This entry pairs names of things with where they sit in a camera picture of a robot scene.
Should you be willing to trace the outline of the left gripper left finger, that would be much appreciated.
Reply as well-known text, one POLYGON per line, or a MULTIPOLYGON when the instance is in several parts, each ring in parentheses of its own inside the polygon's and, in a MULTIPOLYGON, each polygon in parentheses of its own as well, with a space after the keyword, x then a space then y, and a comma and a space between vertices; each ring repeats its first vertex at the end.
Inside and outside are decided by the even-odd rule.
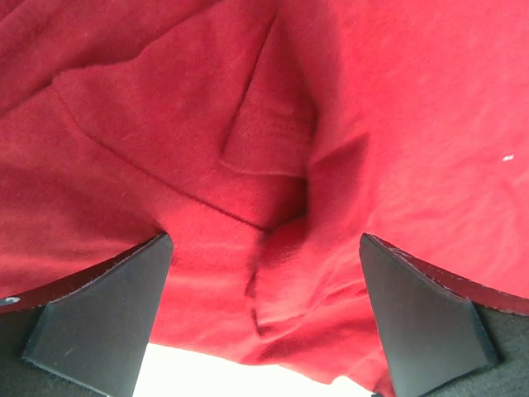
POLYGON ((3 396, 131 396, 173 253, 166 234, 1 300, 3 396))

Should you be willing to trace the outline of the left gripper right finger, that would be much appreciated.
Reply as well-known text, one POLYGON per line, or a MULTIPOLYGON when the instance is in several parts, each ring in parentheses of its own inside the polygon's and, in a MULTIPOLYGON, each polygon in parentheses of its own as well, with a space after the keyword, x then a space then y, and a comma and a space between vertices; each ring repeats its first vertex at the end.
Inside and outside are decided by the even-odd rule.
POLYGON ((374 235, 360 260, 397 396, 526 396, 528 300, 374 235))

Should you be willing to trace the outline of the red t shirt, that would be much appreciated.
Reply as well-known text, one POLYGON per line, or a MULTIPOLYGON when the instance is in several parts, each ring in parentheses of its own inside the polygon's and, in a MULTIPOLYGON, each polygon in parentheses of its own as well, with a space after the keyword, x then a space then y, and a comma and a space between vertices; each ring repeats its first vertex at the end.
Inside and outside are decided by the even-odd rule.
POLYGON ((528 295, 527 2, 2 2, 2 294, 160 232, 155 342, 392 395, 364 233, 528 295))

